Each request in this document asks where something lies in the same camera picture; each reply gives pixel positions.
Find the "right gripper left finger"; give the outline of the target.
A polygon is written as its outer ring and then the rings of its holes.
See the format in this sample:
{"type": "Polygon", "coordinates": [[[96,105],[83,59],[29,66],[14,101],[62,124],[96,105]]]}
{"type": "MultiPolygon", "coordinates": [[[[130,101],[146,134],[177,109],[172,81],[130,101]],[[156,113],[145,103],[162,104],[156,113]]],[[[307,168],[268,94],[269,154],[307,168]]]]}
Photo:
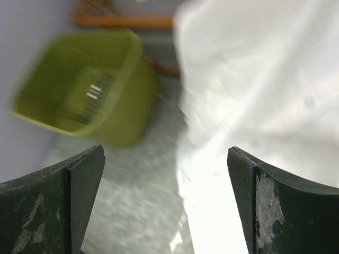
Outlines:
{"type": "Polygon", "coordinates": [[[81,253],[104,165],[96,145],[1,183],[1,253],[81,253]]]}

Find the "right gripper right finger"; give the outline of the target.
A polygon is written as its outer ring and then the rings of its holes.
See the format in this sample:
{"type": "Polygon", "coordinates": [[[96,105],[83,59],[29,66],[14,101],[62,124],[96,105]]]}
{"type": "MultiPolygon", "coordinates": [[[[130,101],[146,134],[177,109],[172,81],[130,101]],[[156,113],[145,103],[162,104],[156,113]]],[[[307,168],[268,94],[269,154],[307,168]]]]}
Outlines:
{"type": "Polygon", "coordinates": [[[338,253],[338,188],[237,147],[227,166],[249,253],[338,253]]]}

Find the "white shirt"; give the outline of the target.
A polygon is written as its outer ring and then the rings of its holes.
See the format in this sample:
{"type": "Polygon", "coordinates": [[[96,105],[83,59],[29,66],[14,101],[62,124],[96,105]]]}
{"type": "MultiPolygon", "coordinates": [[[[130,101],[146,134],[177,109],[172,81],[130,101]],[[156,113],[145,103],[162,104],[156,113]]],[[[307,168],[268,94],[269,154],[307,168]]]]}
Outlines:
{"type": "Polygon", "coordinates": [[[338,1],[184,1],[174,20],[193,248],[249,253],[230,148],[338,188],[338,1]]]}

